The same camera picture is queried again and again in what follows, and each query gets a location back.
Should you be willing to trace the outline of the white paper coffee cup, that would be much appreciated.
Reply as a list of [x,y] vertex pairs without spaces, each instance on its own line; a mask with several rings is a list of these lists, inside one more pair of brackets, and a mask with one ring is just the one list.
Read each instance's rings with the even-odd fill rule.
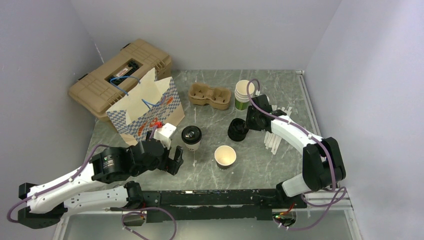
[[201,139],[188,139],[188,138],[182,138],[184,145],[190,150],[190,151],[197,151],[200,147]]

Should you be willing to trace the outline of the blue checkered paper bag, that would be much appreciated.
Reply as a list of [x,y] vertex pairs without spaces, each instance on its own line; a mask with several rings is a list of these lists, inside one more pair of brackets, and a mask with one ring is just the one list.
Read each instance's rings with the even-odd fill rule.
[[106,114],[127,145],[143,141],[157,122],[177,126],[185,117],[174,79],[158,80],[153,68],[131,90],[121,91],[123,97]]

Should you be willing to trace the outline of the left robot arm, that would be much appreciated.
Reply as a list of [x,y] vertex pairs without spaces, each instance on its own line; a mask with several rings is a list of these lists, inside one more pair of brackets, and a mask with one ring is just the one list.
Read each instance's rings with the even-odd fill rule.
[[[174,176],[184,162],[181,146],[170,158],[170,148],[154,138],[129,147],[103,148],[98,154],[90,154],[81,167],[53,181],[21,184],[18,196],[26,206],[18,210],[15,222],[43,229],[59,223],[64,216],[93,208],[141,209],[147,205],[141,186],[128,178],[154,170]],[[122,181],[127,182],[117,188],[93,191]]]

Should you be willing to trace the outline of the black cup lid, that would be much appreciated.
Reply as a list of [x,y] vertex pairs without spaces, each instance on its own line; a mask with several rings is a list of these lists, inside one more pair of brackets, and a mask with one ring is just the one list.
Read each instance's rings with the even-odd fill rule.
[[202,131],[195,125],[185,127],[181,132],[181,139],[202,139]]

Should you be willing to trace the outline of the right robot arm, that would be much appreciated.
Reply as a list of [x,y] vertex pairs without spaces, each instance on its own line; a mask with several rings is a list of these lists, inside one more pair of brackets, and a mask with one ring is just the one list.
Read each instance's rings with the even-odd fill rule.
[[333,187],[346,178],[346,169],[337,140],[323,138],[294,122],[284,111],[273,110],[266,95],[251,99],[246,128],[266,131],[282,138],[302,155],[301,173],[279,183],[276,203],[289,207],[295,196]]

